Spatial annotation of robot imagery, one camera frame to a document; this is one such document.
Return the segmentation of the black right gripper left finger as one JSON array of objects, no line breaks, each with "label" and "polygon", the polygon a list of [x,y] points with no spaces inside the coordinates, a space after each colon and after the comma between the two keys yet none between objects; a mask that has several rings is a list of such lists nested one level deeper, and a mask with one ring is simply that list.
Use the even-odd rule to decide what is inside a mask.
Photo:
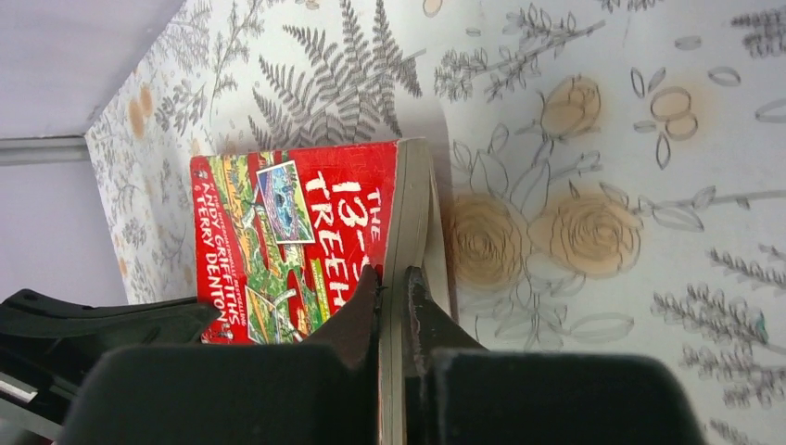
[{"label": "black right gripper left finger", "polygon": [[376,444],[380,280],[298,344],[115,350],[71,405],[61,444]]}]

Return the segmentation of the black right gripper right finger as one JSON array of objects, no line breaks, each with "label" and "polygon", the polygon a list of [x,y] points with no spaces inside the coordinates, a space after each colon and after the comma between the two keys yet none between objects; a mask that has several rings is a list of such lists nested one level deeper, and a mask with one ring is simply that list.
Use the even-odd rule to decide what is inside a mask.
[{"label": "black right gripper right finger", "polygon": [[700,444],[681,384],[637,355],[491,351],[434,301],[422,271],[403,297],[410,444]]}]

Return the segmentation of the red treehouse paperback book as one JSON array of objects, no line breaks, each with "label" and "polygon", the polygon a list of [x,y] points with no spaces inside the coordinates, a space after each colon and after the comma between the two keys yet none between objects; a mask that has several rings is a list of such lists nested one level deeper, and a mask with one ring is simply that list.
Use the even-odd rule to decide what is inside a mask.
[{"label": "red treehouse paperback book", "polygon": [[196,288],[218,310],[207,343],[299,343],[345,314],[377,275],[378,442],[404,444],[409,269],[451,308],[432,148],[424,138],[190,162]]}]

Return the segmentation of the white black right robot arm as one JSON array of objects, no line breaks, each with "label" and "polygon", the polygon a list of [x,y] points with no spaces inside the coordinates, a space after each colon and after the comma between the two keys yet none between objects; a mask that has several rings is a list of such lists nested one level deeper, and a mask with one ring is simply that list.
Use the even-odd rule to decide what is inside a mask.
[{"label": "white black right robot arm", "polygon": [[681,385],[625,354],[499,352],[419,268],[299,344],[199,342],[194,298],[94,308],[23,289],[1,306],[1,415],[54,444],[701,444]]}]

